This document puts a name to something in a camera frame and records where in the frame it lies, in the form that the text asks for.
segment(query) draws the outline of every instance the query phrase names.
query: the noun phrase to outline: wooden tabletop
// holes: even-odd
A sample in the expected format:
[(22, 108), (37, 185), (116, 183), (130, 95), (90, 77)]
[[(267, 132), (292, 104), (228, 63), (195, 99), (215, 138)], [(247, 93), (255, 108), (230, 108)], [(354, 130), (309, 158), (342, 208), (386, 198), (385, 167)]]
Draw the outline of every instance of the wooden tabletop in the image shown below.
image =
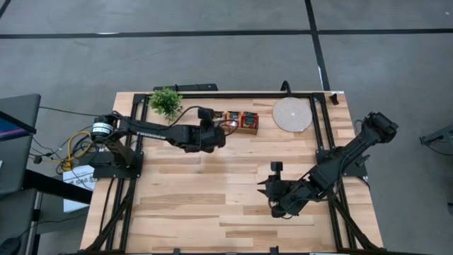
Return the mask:
[[(113, 109), (129, 115), (133, 95), (118, 93)], [(339, 94), (338, 100), (339, 105), (328, 101), (327, 106), (335, 143), (343, 146), (355, 134), (345, 95)], [(277, 245), (281, 252), (335, 251), (327, 203), (309, 202), (299, 217), (275, 219), (270, 216), (267, 198), (256, 191), (257, 182), (272, 174), (271, 161), (282, 161), (282, 178), (292, 180), (316, 163), (313, 124), (304, 132), (279, 129), (272, 115), (276, 101), (183, 99), (185, 108), (199, 105), (216, 111), (258, 113), (258, 134), (233, 134), (226, 139), (225, 147), (212, 154), (186, 154), (167, 142), (145, 138), (145, 162), (137, 182), (127, 252), (171, 252), (173, 248), (181, 248), (182, 252), (268, 252), (269, 247)], [(320, 105), (317, 107), (327, 145)], [(147, 121), (167, 124), (152, 109), (148, 110)], [(199, 124), (197, 111), (189, 111), (180, 123)], [(352, 218), (372, 242), (381, 246), (368, 188), (357, 178), (343, 181)], [(91, 244), (99, 232), (109, 183), (109, 179), (103, 179), (96, 184), (81, 249)], [(116, 183), (105, 221), (110, 218), (115, 187)], [(344, 223), (340, 215), (338, 218), (347, 247)], [(119, 222), (114, 247), (119, 245), (121, 227)]]

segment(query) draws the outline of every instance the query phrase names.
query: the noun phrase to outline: round plate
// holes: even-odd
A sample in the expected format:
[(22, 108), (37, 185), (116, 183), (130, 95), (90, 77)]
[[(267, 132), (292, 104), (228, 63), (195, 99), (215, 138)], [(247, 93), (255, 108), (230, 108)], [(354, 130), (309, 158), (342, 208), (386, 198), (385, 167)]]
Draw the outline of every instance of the round plate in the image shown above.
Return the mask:
[(274, 121), (284, 131), (301, 132), (310, 126), (313, 116), (308, 99), (287, 97), (274, 105)]

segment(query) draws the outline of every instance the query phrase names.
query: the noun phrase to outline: concrete floor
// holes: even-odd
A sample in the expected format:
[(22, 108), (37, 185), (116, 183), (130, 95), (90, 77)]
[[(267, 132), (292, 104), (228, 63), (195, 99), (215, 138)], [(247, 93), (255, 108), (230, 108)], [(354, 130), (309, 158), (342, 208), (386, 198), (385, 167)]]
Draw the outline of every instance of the concrete floor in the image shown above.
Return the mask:
[[(449, 0), (312, 2), (319, 30), (453, 28)], [(308, 29), (304, 1), (12, 0), (0, 19), (0, 34), (271, 28)], [(352, 117), (381, 111), (400, 125), (391, 144), (369, 151), (367, 163), (385, 247), (451, 254), (453, 157), (421, 147), (418, 137), (453, 122), (453, 35), (320, 41), (331, 89), (346, 92)], [(117, 91), (194, 83), (275, 90), (283, 79), (293, 90), (321, 90), (310, 35), (0, 40), (2, 97), (39, 93), (43, 106), (87, 113), (109, 112)], [(57, 147), (91, 122), (40, 110), (37, 139)], [(55, 174), (53, 165), (29, 167)], [(76, 251), (83, 227), (44, 234), (40, 254)]]

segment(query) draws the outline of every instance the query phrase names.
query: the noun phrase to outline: potted plant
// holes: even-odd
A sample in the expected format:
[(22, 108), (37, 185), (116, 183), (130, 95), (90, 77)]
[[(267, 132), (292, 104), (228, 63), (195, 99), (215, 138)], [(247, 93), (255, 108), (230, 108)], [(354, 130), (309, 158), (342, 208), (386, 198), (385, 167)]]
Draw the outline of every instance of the potted plant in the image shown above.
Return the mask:
[(164, 115), (165, 119), (170, 122), (174, 120), (178, 113), (183, 109), (183, 106), (181, 105), (182, 98), (183, 96), (178, 95), (176, 91), (164, 88), (160, 91), (155, 91), (152, 96), (149, 97), (151, 100), (149, 106), (155, 110), (155, 113)]

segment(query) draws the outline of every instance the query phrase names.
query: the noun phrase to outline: table leg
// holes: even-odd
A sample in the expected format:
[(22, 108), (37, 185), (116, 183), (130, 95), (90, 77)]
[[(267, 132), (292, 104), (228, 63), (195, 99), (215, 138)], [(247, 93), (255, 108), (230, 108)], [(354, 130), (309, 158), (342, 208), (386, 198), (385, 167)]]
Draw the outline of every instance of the table leg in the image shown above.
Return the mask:
[(93, 195), (92, 191), (56, 180), (31, 170), (25, 170), (23, 188), (35, 188), (43, 193), (56, 195), (85, 204), (89, 204), (91, 202), (91, 196)]

